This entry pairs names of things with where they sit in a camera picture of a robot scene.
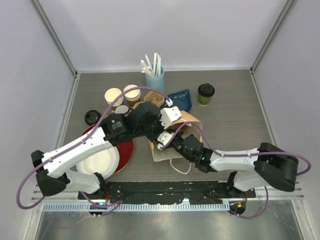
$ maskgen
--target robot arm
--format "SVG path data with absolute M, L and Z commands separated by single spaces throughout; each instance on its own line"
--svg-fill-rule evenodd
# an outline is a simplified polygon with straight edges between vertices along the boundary
M 166 144 L 172 133 L 164 132 L 157 141 Z M 228 178 L 229 193 L 246 192 L 249 189 L 272 186 L 275 189 L 293 192 L 295 190 L 298 159 L 286 155 L 251 156 L 261 152 L 283 152 L 270 143 L 261 143 L 259 148 L 246 151 L 213 152 L 193 135 L 186 138 L 177 134 L 169 147 L 174 148 L 185 159 L 195 164 L 204 173 L 232 170 Z
M 128 116 L 111 114 L 102 121 L 94 134 L 87 140 L 83 135 L 67 145 L 51 152 L 43 153 L 39 150 L 31 154 L 34 167 L 53 156 L 59 155 L 53 161 L 41 167 L 36 174 L 36 180 L 42 194 L 56 195 L 63 190 L 82 191 L 95 194 L 105 187 L 101 174 L 84 174 L 69 170 L 75 164 L 100 151 L 110 149 L 121 143 L 130 142 L 133 138 L 146 136 L 155 139 L 174 121 L 180 119 L 181 112 L 177 107 L 159 109 L 151 102 L 140 104 Z M 71 146 L 78 147 L 67 151 Z M 112 174 L 118 164 L 114 164 Z
M 31 154 L 36 167 L 47 159 L 61 154 L 70 146 L 78 147 L 61 154 L 37 171 L 36 179 L 44 196 L 52 196 L 63 190 L 86 192 L 94 196 L 104 191 L 106 184 L 101 174 L 83 174 L 69 170 L 75 164 L 102 150 L 129 142 L 133 138 L 145 136 L 149 140 L 165 145 L 173 134 L 166 131 L 169 126 L 180 119 L 181 112 L 177 107 L 159 109 L 151 102 L 140 104 L 128 116 L 111 114 L 102 121 L 94 134 L 84 140 L 87 135 L 51 152 L 35 151 Z M 195 167 L 204 173 L 234 170 L 229 176 L 227 189 L 233 192 L 245 192 L 251 188 L 272 186 L 276 189 L 292 192 L 295 189 L 298 160 L 284 155 L 250 156 L 259 152 L 283 152 L 269 143 L 262 143 L 259 148 L 236 152 L 213 152 L 204 147 L 202 142 L 190 135 L 182 138 L 177 134 L 169 145 Z M 244 157 L 223 155 L 244 154 Z

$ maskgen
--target cup lid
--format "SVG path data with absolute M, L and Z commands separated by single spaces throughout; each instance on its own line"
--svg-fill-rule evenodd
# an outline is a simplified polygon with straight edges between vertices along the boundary
M 210 98 L 215 94 L 215 88 L 209 83 L 204 83 L 198 87 L 198 93 L 203 97 Z
M 121 93 L 119 88 L 110 88 L 105 92 L 104 98 L 107 102 L 112 103 Z
M 129 90 L 129 89 L 136 88 L 136 87 L 138 87 L 138 86 L 137 86 L 137 85 L 134 85 L 134 84 L 131 84 L 131 85 L 126 86 L 126 87 L 123 89 L 123 91 L 127 91 L 127 90 Z M 136 90 L 132 90 L 132 91 L 126 93 L 124 96 L 125 96 L 126 98 L 128 98 L 128 99 L 134 99 L 134 98 L 138 97 L 139 94 L 140 94 L 140 89 L 136 89 Z

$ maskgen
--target green coffee cup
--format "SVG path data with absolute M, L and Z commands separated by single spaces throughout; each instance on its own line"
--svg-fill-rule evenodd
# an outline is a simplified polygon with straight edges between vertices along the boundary
M 209 83 L 201 84 L 198 87 L 198 103 L 201 106 L 206 106 L 214 94 L 215 88 L 212 85 Z

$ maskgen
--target white wall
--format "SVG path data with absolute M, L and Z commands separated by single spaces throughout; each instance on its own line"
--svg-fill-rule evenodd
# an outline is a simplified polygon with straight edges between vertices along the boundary
M 267 114 L 280 147 L 304 155 L 312 162 L 311 171 L 299 177 L 299 181 L 318 225 L 319 9 L 319 0 L 298 0 L 256 71 Z M 300 168 L 305 168 L 305 164 L 301 163 Z
M 72 75 L 28 0 L 0 1 L 0 235 L 21 240 L 31 211 L 16 205 L 30 154 L 53 149 Z M 22 193 L 30 205 L 35 177 Z
M 78 71 L 251 67 L 286 0 L 40 0 Z

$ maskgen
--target black mounting plate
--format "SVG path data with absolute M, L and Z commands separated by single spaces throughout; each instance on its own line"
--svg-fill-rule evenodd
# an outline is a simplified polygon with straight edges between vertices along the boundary
M 231 197 L 226 182 L 218 181 L 158 181 L 158 182 L 108 182 L 111 203 L 123 200 L 125 204 L 180 204 L 188 198 L 194 204 L 219 204 L 221 199 L 243 198 L 243 193 Z M 255 198 L 255 190 L 246 192 Z

